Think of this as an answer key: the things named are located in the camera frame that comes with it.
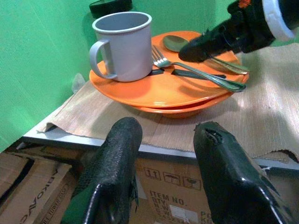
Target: mug handle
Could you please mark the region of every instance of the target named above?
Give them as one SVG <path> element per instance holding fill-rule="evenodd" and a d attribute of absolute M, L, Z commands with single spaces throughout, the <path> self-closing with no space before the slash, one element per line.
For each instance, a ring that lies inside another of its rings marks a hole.
<path fill-rule="evenodd" d="M 103 47 L 105 44 L 107 44 L 109 40 L 99 40 L 96 43 L 93 44 L 93 46 L 89 50 L 89 62 L 92 70 L 94 73 L 102 78 L 107 78 L 107 79 L 112 79 L 116 78 L 116 74 L 109 74 L 107 76 L 104 76 L 101 71 L 98 68 L 98 63 L 97 63 L 97 55 L 101 47 Z"/>

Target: placemat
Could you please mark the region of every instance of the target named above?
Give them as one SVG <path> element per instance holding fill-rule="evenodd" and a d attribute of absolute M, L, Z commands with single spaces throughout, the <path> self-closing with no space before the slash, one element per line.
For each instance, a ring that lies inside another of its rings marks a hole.
<path fill-rule="evenodd" d="M 243 65 L 251 71 L 247 89 L 185 119 L 114 102 L 87 82 L 39 131 L 56 125 L 74 135 L 104 139 L 118 119 L 131 116 L 142 125 L 143 144 L 193 151 L 195 125 L 212 120 L 230 131 L 254 158 L 299 159 L 298 52 L 299 44 L 294 43 L 242 54 Z"/>

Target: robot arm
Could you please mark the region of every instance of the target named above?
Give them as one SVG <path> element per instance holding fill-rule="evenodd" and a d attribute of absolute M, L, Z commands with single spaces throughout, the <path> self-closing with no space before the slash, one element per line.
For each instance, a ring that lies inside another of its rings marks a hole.
<path fill-rule="evenodd" d="M 179 58 L 202 62 L 232 50 L 249 53 L 275 39 L 288 41 L 299 26 L 299 0 L 239 0 L 228 6 L 229 20 L 184 46 Z"/>

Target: fork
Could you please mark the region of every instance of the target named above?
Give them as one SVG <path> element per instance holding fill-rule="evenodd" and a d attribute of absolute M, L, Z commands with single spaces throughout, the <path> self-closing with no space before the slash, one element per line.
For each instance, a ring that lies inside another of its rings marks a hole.
<path fill-rule="evenodd" d="M 229 90 L 231 92 L 242 92 L 245 88 L 246 85 L 235 82 L 235 81 L 230 81 L 221 77 L 213 76 L 209 73 L 197 70 L 195 68 L 192 68 L 186 64 L 183 64 L 181 62 L 171 62 L 169 61 L 159 50 L 156 46 L 152 46 L 152 58 L 154 65 L 157 66 L 158 68 L 165 68 L 169 67 L 171 65 L 178 65 L 180 67 L 183 67 L 185 69 L 188 69 L 194 73 L 196 73 L 199 76 L 202 76 L 203 78 L 215 83 L 218 86 L 221 86 L 222 88 Z"/>

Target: white ring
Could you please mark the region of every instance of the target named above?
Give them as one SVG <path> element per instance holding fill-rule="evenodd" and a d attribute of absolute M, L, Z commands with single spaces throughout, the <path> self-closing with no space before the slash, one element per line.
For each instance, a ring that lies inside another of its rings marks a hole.
<path fill-rule="evenodd" d="M 290 30 L 282 17 L 278 0 L 263 0 L 263 13 L 273 36 L 280 41 L 295 38 L 296 30 Z"/>

